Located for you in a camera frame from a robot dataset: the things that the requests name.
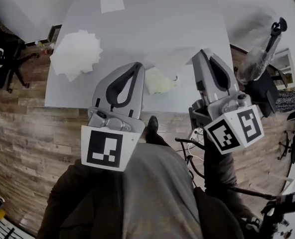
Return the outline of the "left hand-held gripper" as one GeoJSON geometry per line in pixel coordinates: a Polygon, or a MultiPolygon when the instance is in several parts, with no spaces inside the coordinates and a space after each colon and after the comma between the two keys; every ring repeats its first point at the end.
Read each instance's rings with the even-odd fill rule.
{"type": "Polygon", "coordinates": [[[89,123],[81,127],[81,163],[123,172],[143,133],[140,120],[145,69],[140,62],[121,66],[96,86],[88,109],[89,123]]]}

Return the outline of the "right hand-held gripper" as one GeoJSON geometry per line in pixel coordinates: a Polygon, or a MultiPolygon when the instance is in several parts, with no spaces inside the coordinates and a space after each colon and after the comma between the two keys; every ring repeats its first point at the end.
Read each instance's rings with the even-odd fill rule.
{"type": "Polygon", "coordinates": [[[220,154],[245,149],[264,137],[258,109],[239,91],[233,70],[216,54],[201,49],[192,57],[202,99],[189,108],[192,128],[201,128],[220,154]]]}

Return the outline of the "small pale plastic bag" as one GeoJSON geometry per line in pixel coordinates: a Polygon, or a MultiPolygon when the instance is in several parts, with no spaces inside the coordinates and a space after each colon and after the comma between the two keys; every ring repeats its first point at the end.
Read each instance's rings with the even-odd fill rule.
{"type": "Polygon", "coordinates": [[[153,67],[145,72],[145,85],[150,95],[167,93],[180,87],[180,79],[167,78],[162,71],[153,67]]]}

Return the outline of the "person's right forearm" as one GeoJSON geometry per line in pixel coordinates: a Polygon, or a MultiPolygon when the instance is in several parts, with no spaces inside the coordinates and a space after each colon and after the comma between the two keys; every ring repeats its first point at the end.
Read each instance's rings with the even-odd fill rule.
{"type": "Polygon", "coordinates": [[[205,141],[204,175],[206,194],[221,200],[238,218],[252,219],[255,215],[244,204],[240,194],[228,187],[237,187],[234,159],[231,153],[220,154],[216,145],[205,141]]]}

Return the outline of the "person's left forearm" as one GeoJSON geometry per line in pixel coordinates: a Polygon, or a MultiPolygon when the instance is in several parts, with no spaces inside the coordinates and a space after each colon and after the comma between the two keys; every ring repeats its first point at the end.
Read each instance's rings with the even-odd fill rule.
{"type": "Polygon", "coordinates": [[[76,160],[53,186],[36,239],[122,239],[123,174],[76,160]]]}

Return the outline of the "plastic wrapped office chair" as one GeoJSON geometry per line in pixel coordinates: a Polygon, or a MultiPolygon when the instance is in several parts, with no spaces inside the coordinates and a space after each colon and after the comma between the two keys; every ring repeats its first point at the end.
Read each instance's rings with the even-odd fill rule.
{"type": "Polygon", "coordinates": [[[262,115],[267,118],[276,113],[276,102],[279,98],[276,80],[281,80],[288,86],[286,77],[279,69],[273,68],[277,75],[272,76],[267,67],[272,61],[282,33],[287,31],[288,25],[284,18],[274,22],[267,39],[252,48],[238,67],[236,78],[244,86],[244,92],[251,97],[253,104],[258,105],[262,115]]]}

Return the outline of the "person's black shoe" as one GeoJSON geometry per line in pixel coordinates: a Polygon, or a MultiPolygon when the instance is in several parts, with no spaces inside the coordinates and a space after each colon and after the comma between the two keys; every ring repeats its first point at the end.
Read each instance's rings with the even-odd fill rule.
{"type": "Polygon", "coordinates": [[[151,116],[147,127],[146,127],[146,142],[147,143],[157,143],[157,139],[158,139],[158,120],[156,116],[151,116]]]}

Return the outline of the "white bookshelf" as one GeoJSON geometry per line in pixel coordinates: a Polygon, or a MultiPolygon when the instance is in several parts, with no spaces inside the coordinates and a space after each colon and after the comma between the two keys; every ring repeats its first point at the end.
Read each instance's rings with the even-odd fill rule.
{"type": "Polygon", "coordinates": [[[289,48],[275,53],[271,66],[277,69],[272,77],[278,90],[295,88],[295,64],[289,48]]]}

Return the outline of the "small bottles under table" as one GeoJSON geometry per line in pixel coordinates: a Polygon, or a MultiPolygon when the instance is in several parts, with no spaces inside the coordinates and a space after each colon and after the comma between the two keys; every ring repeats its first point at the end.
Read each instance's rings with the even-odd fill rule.
{"type": "Polygon", "coordinates": [[[42,43],[41,41],[35,41],[34,43],[36,45],[36,47],[38,48],[38,50],[42,53],[42,54],[53,54],[54,52],[54,47],[55,47],[55,43],[42,43]]]}

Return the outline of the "black chair base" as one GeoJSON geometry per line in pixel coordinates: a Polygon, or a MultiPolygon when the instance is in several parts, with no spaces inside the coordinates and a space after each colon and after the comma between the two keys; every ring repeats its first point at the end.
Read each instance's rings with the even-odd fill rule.
{"type": "Polygon", "coordinates": [[[286,143],[283,144],[279,142],[279,145],[283,146],[285,149],[282,152],[281,156],[278,157],[278,160],[281,160],[283,157],[286,157],[287,153],[290,153],[291,164],[295,164],[295,134],[292,140],[290,140],[288,132],[285,130],[284,133],[286,134],[286,143]]]}

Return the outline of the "person's torso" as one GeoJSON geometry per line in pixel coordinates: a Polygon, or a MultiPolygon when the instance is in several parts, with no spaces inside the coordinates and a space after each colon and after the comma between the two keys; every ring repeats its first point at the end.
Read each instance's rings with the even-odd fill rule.
{"type": "Polygon", "coordinates": [[[122,239],[246,239],[249,220],[195,188],[171,147],[137,145],[124,171],[122,239]]]}

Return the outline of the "black office chair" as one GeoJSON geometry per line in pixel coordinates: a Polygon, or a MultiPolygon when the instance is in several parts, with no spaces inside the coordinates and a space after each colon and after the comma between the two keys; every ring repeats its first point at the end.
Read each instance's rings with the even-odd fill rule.
{"type": "Polygon", "coordinates": [[[13,33],[8,33],[0,27],[0,89],[6,85],[8,93],[12,93],[10,84],[14,75],[17,75],[23,87],[29,88],[30,84],[25,83],[20,66],[35,57],[38,58],[38,53],[31,53],[25,57],[20,58],[21,51],[26,48],[25,42],[13,33]]]}

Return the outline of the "black harness bag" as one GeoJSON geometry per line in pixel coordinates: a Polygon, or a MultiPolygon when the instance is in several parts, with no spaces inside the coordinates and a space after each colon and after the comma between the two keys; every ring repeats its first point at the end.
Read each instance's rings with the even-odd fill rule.
{"type": "Polygon", "coordinates": [[[261,211],[263,222],[259,235],[262,239],[273,239],[278,231],[278,225],[284,220],[284,215],[295,212],[295,192],[279,195],[271,200],[261,211]]]}

